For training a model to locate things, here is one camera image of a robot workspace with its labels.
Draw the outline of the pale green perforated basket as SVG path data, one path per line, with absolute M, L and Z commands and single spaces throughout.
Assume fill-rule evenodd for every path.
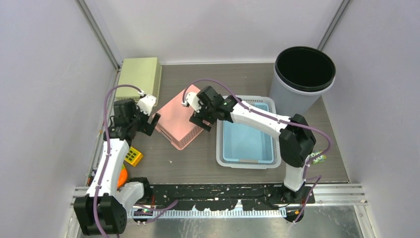
M 162 66 L 158 58 L 126 58 L 118 84 L 129 84 L 159 98 Z

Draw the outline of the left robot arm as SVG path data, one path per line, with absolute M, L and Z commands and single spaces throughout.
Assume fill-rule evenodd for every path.
M 73 208 L 82 233 L 86 236 L 122 234 L 127 213 L 137 202 L 147 205 L 152 192 L 142 182 L 129 182 L 118 191 L 118 180 L 125 157 L 137 132 L 150 136 L 160 115 L 149 117 L 155 99 L 125 99 L 114 102 L 113 115 L 104 132 L 104 151 L 96 175 L 83 197 L 77 197 Z

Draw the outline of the light blue basket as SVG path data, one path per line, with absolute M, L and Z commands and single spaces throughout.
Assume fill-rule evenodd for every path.
M 227 121 L 223 122 L 222 132 L 224 160 L 262 164 L 274 161 L 273 141 L 268 134 L 248 125 Z

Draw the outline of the black grey round bin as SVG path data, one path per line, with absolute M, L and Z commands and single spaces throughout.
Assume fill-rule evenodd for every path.
M 276 112 L 303 115 L 335 82 L 336 66 L 324 52 L 305 46 L 290 47 L 276 58 L 269 97 Z

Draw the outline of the pink perforated basket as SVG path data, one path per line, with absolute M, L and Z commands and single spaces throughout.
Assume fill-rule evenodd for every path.
M 178 150 L 183 150 L 203 132 L 201 127 L 189 122 L 194 109 L 182 106 L 182 99 L 183 91 L 157 111 L 160 118 L 155 127 Z

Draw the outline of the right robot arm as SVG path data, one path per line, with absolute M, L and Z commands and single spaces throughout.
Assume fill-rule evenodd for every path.
M 303 196 L 305 167 L 316 139 L 302 115 L 276 115 L 256 108 L 235 95 L 223 97 L 211 86 L 198 93 L 184 91 L 182 106 L 192 107 L 189 121 L 206 131 L 217 120 L 244 124 L 276 139 L 280 157 L 286 163 L 286 174 L 280 192 L 287 203 L 296 203 Z

